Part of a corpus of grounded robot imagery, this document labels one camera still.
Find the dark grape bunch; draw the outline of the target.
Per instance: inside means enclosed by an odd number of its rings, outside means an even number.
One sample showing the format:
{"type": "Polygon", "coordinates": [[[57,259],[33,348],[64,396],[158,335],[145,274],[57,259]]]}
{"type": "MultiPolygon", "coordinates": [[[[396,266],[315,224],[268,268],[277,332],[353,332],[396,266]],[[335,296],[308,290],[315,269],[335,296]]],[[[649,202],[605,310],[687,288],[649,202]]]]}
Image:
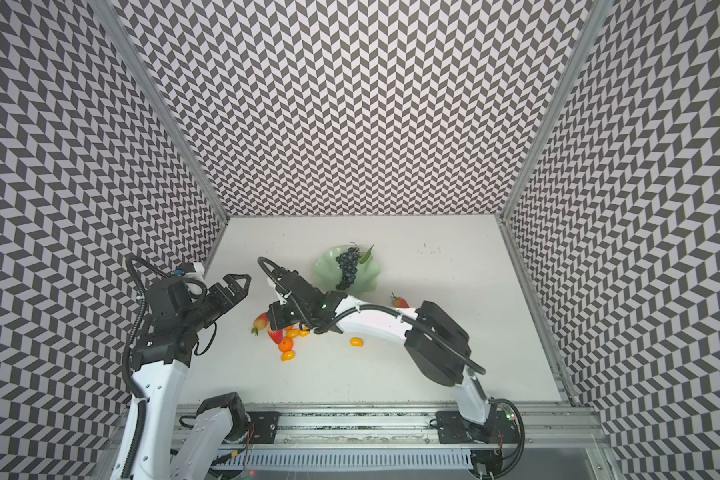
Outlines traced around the dark grape bunch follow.
{"type": "Polygon", "coordinates": [[[359,260],[360,249],[357,246],[349,247],[336,257],[336,263],[341,271],[341,278],[336,284],[337,290],[346,291],[355,283],[359,260]]]}

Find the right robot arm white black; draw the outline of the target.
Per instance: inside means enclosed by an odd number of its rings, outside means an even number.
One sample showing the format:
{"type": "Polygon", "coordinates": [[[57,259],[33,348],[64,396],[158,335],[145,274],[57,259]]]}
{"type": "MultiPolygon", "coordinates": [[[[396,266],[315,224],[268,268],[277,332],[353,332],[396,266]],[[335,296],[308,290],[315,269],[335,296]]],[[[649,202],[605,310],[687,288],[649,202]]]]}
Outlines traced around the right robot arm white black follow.
{"type": "Polygon", "coordinates": [[[342,291],[323,292],[297,271],[260,259],[278,300],[269,306],[269,324],[289,326],[314,335],[329,332],[375,337],[405,349],[428,380],[452,390],[457,411],[477,442],[508,440],[499,412],[514,428],[517,447],[526,434],[519,409],[511,401],[488,396],[479,380],[487,369],[472,358],[469,335],[439,305],[425,301],[418,308],[395,308],[362,301],[342,291]]]}

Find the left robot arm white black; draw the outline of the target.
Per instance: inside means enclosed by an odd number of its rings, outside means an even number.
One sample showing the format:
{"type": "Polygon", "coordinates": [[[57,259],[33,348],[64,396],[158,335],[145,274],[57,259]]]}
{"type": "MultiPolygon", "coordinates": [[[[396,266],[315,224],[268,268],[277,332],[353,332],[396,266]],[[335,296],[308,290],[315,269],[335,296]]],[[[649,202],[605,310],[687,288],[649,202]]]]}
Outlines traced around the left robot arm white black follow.
{"type": "Polygon", "coordinates": [[[189,438],[171,454],[179,396],[197,350],[199,333],[244,300],[251,278],[228,274],[206,286],[172,275],[144,294],[137,338],[127,345],[123,372],[131,404],[112,479],[204,479],[225,440],[248,432],[239,396],[204,400],[189,438]]]}

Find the strawberry red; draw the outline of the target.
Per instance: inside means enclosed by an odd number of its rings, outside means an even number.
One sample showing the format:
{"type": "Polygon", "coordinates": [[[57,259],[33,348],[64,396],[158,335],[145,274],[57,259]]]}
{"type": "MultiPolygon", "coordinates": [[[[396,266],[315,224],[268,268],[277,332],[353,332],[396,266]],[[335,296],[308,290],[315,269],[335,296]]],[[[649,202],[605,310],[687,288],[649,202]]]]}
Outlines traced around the strawberry red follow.
{"type": "Polygon", "coordinates": [[[276,345],[280,345],[280,344],[283,342],[284,338],[285,338],[285,333],[284,333],[283,330],[272,330],[272,329],[268,329],[268,330],[267,330],[267,333],[268,333],[270,339],[271,339],[276,345]]]}

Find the green wavy glass bowl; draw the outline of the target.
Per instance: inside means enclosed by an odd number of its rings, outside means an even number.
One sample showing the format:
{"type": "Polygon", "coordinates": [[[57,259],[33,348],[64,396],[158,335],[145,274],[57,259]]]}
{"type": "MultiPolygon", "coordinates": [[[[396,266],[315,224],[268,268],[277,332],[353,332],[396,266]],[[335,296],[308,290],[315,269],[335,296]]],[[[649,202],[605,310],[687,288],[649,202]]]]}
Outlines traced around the green wavy glass bowl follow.
{"type": "Polygon", "coordinates": [[[328,250],[313,264],[311,283],[322,291],[340,291],[336,284],[341,278],[341,271],[336,263],[336,257],[349,247],[357,246],[360,249],[360,260],[355,283],[346,291],[349,295],[360,297],[376,290],[381,266],[374,257],[372,246],[357,244],[342,245],[328,250]]]}

